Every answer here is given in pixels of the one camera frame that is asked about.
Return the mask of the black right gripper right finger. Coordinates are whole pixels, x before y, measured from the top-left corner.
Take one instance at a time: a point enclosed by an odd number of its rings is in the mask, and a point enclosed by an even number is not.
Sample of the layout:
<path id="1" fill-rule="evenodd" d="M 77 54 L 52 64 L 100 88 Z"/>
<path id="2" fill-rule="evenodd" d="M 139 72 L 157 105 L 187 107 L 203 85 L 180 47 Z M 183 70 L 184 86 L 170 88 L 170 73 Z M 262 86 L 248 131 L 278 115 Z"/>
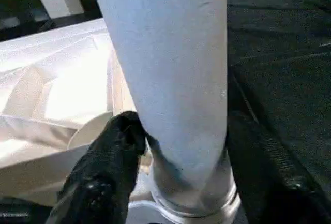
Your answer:
<path id="1" fill-rule="evenodd" d="M 330 223 L 330 200 L 321 186 L 253 118 L 228 113 L 226 147 L 249 223 Z"/>

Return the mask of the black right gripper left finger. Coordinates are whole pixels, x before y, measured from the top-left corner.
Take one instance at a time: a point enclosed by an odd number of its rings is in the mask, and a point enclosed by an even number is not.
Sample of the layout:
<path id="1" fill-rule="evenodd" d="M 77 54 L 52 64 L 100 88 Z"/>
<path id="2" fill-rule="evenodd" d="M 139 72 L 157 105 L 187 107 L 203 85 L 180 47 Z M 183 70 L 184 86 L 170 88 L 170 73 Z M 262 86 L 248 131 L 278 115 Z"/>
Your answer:
<path id="1" fill-rule="evenodd" d="M 136 112 L 109 119 L 67 177 L 47 223 L 125 223 L 145 136 Z"/>

